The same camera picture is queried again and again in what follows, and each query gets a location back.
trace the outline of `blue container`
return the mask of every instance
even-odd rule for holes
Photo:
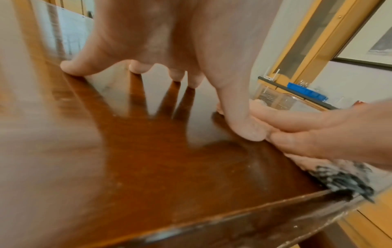
[[[315,92],[313,90],[307,89],[305,87],[302,87],[302,86],[299,86],[299,85],[296,85],[296,84],[293,84],[293,83],[289,83],[287,85],[287,88],[292,89],[292,90],[294,90],[294,91],[296,91],[298,93],[301,93],[301,94],[303,94],[305,96],[317,99],[319,101],[325,101],[325,100],[328,99],[328,97],[326,97],[326,96],[324,96],[324,95],[322,95],[320,93],[317,93],[317,92]]]

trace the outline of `tabletop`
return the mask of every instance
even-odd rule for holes
[[[0,12],[2,247],[286,247],[363,200],[237,137],[208,82],[126,61],[64,74],[92,19],[40,0]]]

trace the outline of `blue tray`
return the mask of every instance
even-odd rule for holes
[[[326,96],[324,96],[324,95],[322,95],[320,93],[317,93],[317,92],[315,92],[313,90],[307,89],[305,87],[302,87],[302,86],[299,86],[299,85],[296,85],[296,84],[293,84],[293,83],[289,83],[287,85],[287,88],[292,89],[292,90],[294,90],[296,92],[299,92],[299,93],[301,93],[301,94],[303,94],[305,96],[317,99],[319,101],[325,101],[325,100],[328,99],[328,97],[326,97]]]

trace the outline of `artwork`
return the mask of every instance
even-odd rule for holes
[[[385,0],[334,60],[392,69],[392,0]]]

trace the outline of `wooden table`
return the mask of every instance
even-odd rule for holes
[[[1,247],[286,247],[362,201],[234,135],[207,82],[125,62],[65,75],[91,19],[39,0],[0,12]]]

